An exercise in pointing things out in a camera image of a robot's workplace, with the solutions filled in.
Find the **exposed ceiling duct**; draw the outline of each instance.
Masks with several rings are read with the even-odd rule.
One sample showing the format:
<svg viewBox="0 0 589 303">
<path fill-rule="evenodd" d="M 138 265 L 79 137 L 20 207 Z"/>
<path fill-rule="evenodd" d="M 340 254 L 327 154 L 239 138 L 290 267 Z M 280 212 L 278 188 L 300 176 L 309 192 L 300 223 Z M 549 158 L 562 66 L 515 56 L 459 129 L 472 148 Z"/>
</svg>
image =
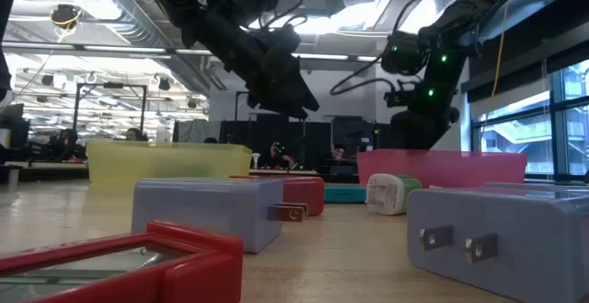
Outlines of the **exposed ceiling duct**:
<svg viewBox="0 0 589 303">
<path fill-rule="evenodd" d="M 137 5 L 134 0 L 111 0 L 121 11 L 121 17 L 115 23 L 109 24 L 109 28 L 127 40 L 132 46 L 138 47 L 171 47 L 171 42 L 159 30 L 149 16 Z M 92 11 L 88 13 L 97 17 Z M 206 81 L 201 72 L 186 61 L 186 59 L 173 55 L 171 59 L 156 59 L 156 61 L 167 66 L 188 90 L 194 92 L 208 93 L 210 84 Z"/>
</svg>

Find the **pink plastic bin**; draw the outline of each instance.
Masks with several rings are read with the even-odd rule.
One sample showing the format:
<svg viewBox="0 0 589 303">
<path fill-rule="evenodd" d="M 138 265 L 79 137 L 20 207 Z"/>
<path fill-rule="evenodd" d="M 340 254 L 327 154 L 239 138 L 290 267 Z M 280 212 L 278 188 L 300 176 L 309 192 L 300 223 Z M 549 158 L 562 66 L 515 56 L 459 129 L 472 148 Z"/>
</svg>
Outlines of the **pink plastic bin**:
<svg viewBox="0 0 589 303">
<path fill-rule="evenodd" d="M 360 184 L 376 173 L 409 175 L 443 188 L 480 187 L 486 182 L 524 182 L 527 155 L 490 152 L 389 150 L 358 155 Z"/>
</svg>

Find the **teal object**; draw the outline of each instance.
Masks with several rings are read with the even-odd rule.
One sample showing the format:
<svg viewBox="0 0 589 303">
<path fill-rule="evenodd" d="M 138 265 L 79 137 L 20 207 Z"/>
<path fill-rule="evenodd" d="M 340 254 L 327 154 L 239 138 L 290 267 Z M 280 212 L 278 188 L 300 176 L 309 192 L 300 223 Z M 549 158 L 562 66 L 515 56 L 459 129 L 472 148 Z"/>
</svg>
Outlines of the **teal object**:
<svg viewBox="0 0 589 303">
<path fill-rule="evenodd" d="M 325 185 L 325 203 L 364 203 L 366 188 L 358 184 Z"/>
</svg>

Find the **window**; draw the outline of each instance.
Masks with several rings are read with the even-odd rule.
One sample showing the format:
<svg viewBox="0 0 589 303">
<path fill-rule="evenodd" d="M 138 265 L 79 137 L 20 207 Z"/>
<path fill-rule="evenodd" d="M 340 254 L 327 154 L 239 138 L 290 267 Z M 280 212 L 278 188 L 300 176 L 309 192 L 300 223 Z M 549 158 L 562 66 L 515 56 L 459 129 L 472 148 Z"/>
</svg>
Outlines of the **window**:
<svg viewBox="0 0 589 303">
<path fill-rule="evenodd" d="M 541 114 L 480 128 L 480 151 L 523 153 L 527 155 L 527 174 L 553 174 L 550 117 Z"/>
<path fill-rule="evenodd" d="M 532 97 L 522 99 L 513 104 L 509 104 L 495 111 L 489 112 L 489 119 L 499 118 L 504 115 L 515 114 L 523 111 L 546 107 L 550 104 L 550 92 L 544 91 Z M 485 121 L 485 114 L 479 117 L 480 121 Z"/>
<path fill-rule="evenodd" d="M 567 163 L 569 174 L 584 175 L 589 163 L 589 107 L 566 110 Z"/>
<path fill-rule="evenodd" d="M 589 95 L 589 60 L 574 64 L 562 71 L 564 100 L 578 99 Z"/>
<path fill-rule="evenodd" d="M 551 91 L 480 115 L 473 148 L 526 154 L 528 178 L 582 181 L 589 170 L 589 60 L 551 73 L 549 81 Z"/>
</svg>

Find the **metal prong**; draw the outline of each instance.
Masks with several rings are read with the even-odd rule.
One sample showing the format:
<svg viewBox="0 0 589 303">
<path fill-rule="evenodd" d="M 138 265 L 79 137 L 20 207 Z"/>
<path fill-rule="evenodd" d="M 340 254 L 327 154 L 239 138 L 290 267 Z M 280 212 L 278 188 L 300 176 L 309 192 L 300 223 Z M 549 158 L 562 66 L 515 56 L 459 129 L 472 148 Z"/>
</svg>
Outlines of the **metal prong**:
<svg viewBox="0 0 589 303">
<path fill-rule="evenodd" d="M 482 237 L 467 239 L 467 262 L 471 265 L 486 259 L 497 257 L 499 236 L 495 233 Z"/>
<path fill-rule="evenodd" d="M 454 228 L 450 225 L 420 230 L 420 241 L 424 251 L 450 247 L 454 243 Z"/>
<path fill-rule="evenodd" d="M 304 217 L 305 209 L 303 207 L 279 205 L 268 207 L 268 220 L 271 221 L 302 222 Z"/>
<path fill-rule="evenodd" d="M 276 206 L 290 206 L 290 207 L 302 207 L 305 210 L 305 217 L 309 216 L 309 205 L 302 203 L 278 203 Z"/>
</svg>

